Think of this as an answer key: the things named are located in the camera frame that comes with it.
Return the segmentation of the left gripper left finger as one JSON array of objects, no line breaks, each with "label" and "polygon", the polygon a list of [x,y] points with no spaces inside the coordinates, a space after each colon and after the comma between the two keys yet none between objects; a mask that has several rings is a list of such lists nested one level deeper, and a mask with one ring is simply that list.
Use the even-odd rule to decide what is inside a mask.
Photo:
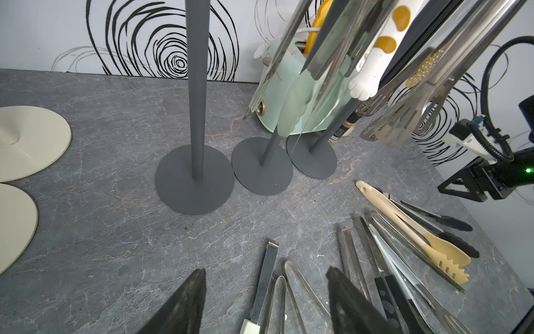
[{"label": "left gripper left finger", "polygon": [[206,293],[206,270],[196,269],[138,333],[199,333]]}]

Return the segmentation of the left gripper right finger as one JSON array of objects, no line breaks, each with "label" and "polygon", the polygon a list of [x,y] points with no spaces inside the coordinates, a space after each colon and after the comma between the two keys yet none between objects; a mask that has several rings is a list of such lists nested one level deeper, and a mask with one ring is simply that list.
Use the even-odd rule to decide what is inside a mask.
[{"label": "left gripper right finger", "polygon": [[329,267],[326,277],[334,333],[396,333],[341,270]]}]

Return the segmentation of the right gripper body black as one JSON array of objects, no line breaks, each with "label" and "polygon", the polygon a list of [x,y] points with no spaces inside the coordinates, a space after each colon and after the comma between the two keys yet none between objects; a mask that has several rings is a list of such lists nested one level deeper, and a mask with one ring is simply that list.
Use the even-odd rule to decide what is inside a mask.
[{"label": "right gripper body black", "polygon": [[475,158],[440,184],[439,193],[483,203],[507,198],[520,186],[533,184],[533,157],[516,156],[512,162],[490,164]]}]

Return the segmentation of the beige plastic tongs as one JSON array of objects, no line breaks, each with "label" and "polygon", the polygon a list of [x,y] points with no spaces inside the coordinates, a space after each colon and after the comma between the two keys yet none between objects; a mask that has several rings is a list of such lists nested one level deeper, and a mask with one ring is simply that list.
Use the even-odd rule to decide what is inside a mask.
[{"label": "beige plastic tongs", "polygon": [[469,280],[469,274],[464,271],[463,267],[471,263],[471,258],[463,250],[427,231],[366,182],[358,180],[355,186],[370,203],[409,236],[448,277],[459,285]]}]

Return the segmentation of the plain steel serving tongs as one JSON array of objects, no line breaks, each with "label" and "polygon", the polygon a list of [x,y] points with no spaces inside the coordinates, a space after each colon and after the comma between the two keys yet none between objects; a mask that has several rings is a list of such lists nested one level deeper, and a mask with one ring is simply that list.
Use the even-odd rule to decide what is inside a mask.
[{"label": "plain steel serving tongs", "polygon": [[359,117],[372,116],[387,105],[392,94],[408,79],[415,75],[423,62],[427,60],[435,51],[434,47],[428,47],[421,55],[415,58],[402,71],[399,72],[391,81],[385,84],[377,94],[362,102],[355,110],[354,114]]}]

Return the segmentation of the grey utensil rack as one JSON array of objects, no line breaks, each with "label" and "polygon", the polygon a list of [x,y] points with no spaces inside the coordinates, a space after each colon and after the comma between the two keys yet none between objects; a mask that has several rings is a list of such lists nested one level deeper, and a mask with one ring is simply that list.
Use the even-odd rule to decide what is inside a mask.
[{"label": "grey utensil rack", "polygon": [[189,215],[217,210],[231,196],[235,182],[228,158],[204,144],[210,8],[209,1],[186,2],[191,143],[170,151],[155,175],[157,194],[164,204]]},{"label": "grey utensil rack", "polygon": [[[409,62],[414,61],[417,52],[461,3],[461,1],[429,1],[426,3],[407,30],[407,36],[400,44],[399,52],[393,57],[385,74],[381,76],[378,86],[380,89],[399,76],[401,71],[407,68]],[[361,118],[361,115],[356,113],[357,108],[361,106],[362,103],[356,99],[342,103],[340,110],[335,113],[336,118],[330,122],[321,135],[312,132],[300,138],[289,137],[286,148],[293,165],[312,178],[329,178],[336,171],[337,156],[328,141],[349,118],[352,122],[357,122]]]},{"label": "grey utensil rack", "polygon": [[[333,1],[321,28],[311,28],[309,32],[318,32],[318,37],[311,50],[308,60],[317,57],[318,50],[347,7],[347,1]],[[276,53],[280,38],[274,41]],[[266,72],[271,58],[264,53]],[[232,153],[232,166],[238,181],[250,191],[260,195],[276,195],[283,192],[293,177],[293,167],[289,156],[282,150],[280,142],[283,136],[275,128],[270,139],[252,137],[240,142]]]}]

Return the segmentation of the steel slotted tongs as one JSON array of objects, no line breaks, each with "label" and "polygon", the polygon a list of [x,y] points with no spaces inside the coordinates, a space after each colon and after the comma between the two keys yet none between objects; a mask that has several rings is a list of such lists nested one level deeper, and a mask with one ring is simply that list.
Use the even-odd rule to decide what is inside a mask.
[{"label": "steel slotted tongs", "polygon": [[303,69],[287,91],[279,115],[278,134],[291,136],[296,123],[313,103],[309,119],[313,119],[337,82],[357,75],[377,39],[389,10],[397,1],[347,1],[340,20],[324,40],[316,58],[306,59]]}]

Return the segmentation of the large steel tongs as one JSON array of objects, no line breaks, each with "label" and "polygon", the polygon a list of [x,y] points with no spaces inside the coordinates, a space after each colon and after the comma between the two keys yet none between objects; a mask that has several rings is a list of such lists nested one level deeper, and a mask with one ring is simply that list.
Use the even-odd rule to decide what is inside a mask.
[{"label": "large steel tongs", "polygon": [[259,86],[257,87],[257,90],[255,91],[252,99],[250,100],[247,111],[243,116],[243,120],[245,120],[249,114],[255,112],[255,110],[259,106],[259,103],[261,102],[264,92],[268,86],[268,82],[271,80],[271,77],[277,72],[278,66],[282,61],[285,52],[287,51],[287,48],[289,47],[289,44],[292,41],[292,38],[294,37],[296,31],[298,30],[298,27],[302,22],[308,8],[310,7],[311,2],[311,0],[301,0],[298,3],[291,19],[289,20],[288,25],[286,26],[283,35],[280,38],[279,47],[274,56],[271,58],[271,62],[269,63],[266,75],[264,79],[259,82]]}]

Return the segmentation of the cream utensil rack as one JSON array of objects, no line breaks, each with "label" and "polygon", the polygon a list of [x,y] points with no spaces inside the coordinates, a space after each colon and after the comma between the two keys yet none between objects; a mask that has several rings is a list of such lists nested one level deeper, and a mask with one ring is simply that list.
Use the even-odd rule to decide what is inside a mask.
[{"label": "cream utensil rack", "polygon": [[22,255],[38,226],[38,207],[25,191],[1,184],[1,274]]},{"label": "cream utensil rack", "polygon": [[70,146],[71,127],[56,112],[35,106],[1,108],[1,181],[29,177],[51,166]]}]

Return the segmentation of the black tweezer tongs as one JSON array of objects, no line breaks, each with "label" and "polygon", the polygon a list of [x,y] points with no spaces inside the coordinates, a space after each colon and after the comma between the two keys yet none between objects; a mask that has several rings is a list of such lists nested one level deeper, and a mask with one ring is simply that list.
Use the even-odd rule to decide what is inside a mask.
[{"label": "black tweezer tongs", "polygon": [[[366,227],[365,220],[362,219],[361,223],[364,227],[364,233],[360,239],[363,244],[366,244],[371,249],[367,253],[367,257],[375,274],[374,280],[376,289],[380,295],[381,305],[385,311],[387,321],[398,333],[403,331],[400,319],[405,320],[408,333],[425,333],[426,328],[419,323],[416,311],[413,309],[412,305],[408,303],[407,299],[401,296],[399,284],[388,270],[382,256],[377,254],[378,247],[371,241],[369,229]],[[351,230],[344,226],[337,229],[337,234],[342,256],[343,272],[347,278],[350,278],[349,264],[353,264],[364,296],[367,300],[370,300],[371,295],[364,278],[359,257],[357,256]]]}]

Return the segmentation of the small brown spice jar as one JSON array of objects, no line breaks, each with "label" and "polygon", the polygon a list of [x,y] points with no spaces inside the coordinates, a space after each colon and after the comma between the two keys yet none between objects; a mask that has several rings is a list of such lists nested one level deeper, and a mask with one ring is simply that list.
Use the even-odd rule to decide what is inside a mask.
[{"label": "small brown spice jar", "polygon": [[356,113],[352,113],[340,126],[340,128],[330,137],[328,142],[330,144],[335,144],[340,138],[342,138],[346,132],[351,132],[354,125],[362,117]]}]

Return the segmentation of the mint green toaster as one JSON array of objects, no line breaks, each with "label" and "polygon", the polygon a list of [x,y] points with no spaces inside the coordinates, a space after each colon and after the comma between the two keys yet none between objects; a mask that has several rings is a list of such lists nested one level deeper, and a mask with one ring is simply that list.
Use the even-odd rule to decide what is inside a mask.
[{"label": "mint green toaster", "polygon": [[[278,124],[280,112],[285,102],[287,91],[292,86],[295,79],[306,60],[301,52],[305,42],[302,38],[294,38],[281,61],[277,72],[269,80],[263,98],[257,108],[257,117],[261,124],[269,131],[273,132]],[[291,135],[301,133],[311,133],[324,131],[328,125],[341,113],[344,106],[351,99],[348,83],[356,77],[355,71],[350,77],[343,78],[337,82],[337,87],[328,96],[328,100],[322,105],[313,119],[309,119],[313,103],[310,102],[306,113],[296,123]]]}]

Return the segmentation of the white handled slim tongs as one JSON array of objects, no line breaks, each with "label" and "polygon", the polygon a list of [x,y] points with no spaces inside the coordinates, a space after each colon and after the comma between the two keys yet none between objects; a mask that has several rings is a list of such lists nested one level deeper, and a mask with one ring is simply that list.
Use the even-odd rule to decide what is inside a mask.
[{"label": "white handled slim tongs", "polygon": [[438,318],[444,327],[449,329],[450,333],[471,333],[471,331],[455,315],[449,312],[437,300],[437,298],[423,284],[417,274],[414,273],[407,260],[382,231],[381,224],[376,221],[376,218],[380,217],[381,215],[376,211],[368,211],[365,213],[365,218],[369,222],[370,233],[374,242],[377,244],[379,254],[384,257],[387,268],[400,283],[401,291],[408,292],[408,294],[411,295],[411,291],[406,284],[406,281],[409,282],[430,306],[435,313],[436,318]]}]

